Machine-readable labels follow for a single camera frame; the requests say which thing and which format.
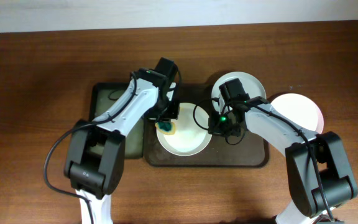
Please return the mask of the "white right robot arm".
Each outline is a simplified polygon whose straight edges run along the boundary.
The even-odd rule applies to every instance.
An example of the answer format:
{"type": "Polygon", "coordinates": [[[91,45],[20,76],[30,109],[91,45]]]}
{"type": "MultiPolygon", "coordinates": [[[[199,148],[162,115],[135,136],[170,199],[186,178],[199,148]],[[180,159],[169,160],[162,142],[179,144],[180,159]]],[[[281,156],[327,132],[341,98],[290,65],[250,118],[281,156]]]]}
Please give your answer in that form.
{"type": "Polygon", "coordinates": [[[209,133],[228,138],[249,131],[285,156],[291,202],[275,223],[338,223],[333,210],[356,198],[358,188],[336,133],[297,125],[265,98],[251,98],[239,78],[217,81],[211,99],[218,105],[209,133]]]}

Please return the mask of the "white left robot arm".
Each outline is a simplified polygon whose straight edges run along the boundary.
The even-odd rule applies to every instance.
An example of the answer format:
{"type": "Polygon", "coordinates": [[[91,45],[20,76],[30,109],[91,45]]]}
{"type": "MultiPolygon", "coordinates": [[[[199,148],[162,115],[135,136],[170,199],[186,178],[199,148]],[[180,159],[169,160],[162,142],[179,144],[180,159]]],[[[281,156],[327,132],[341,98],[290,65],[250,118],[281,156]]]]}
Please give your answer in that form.
{"type": "Polygon", "coordinates": [[[80,200],[82,223],[112,223],[111,195],[123,174],[126,138],[140,119],[165,124],[178,118],[178,74],[167,58],[154,69],[131,72],[127,89],[110,108],[69,131],[63,174],[80,200]]]}

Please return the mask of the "cream white plate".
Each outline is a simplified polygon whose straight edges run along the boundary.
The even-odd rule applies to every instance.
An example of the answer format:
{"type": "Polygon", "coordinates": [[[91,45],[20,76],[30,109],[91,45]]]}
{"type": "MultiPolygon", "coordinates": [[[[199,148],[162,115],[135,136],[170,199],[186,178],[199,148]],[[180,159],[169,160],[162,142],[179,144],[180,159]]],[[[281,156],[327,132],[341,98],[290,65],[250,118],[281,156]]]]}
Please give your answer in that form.
{"type": "Polygon", "coordinates": [[[157,139],[162,147],[176,156],[193,156],[209,144],[212,135],[201,129],[193,119],[195,104],[180,103],[178,119],[174,119],[175,132],[165,134],[156,130],[157,139]]]}

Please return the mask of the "pink plate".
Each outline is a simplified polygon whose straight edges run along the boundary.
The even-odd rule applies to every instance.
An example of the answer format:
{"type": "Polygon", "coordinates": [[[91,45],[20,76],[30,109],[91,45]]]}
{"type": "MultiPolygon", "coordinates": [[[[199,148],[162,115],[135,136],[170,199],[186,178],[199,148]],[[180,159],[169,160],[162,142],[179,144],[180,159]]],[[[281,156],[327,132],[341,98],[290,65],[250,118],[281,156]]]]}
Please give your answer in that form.
{"type": "Polygon", "coordinates": [[[286,93],[276,97],[271,104],[280,114],[294,123],[319,134],[323,132],[322,111],[308,97],[296,93],[286,93]]]}

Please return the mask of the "yellow green sponge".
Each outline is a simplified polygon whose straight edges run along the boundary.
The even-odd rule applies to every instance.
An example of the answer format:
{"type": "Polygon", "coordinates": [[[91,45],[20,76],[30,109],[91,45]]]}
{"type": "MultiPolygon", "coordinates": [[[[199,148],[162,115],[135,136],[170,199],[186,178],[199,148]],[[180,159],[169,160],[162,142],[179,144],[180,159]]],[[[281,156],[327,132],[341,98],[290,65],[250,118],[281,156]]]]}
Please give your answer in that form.
{"type": "Polygon", "coordinates": [[[159,121],[155,123],[157,131],[164,135],[174,135],[176,132],[176,125],[171,121],[159,121]]]}

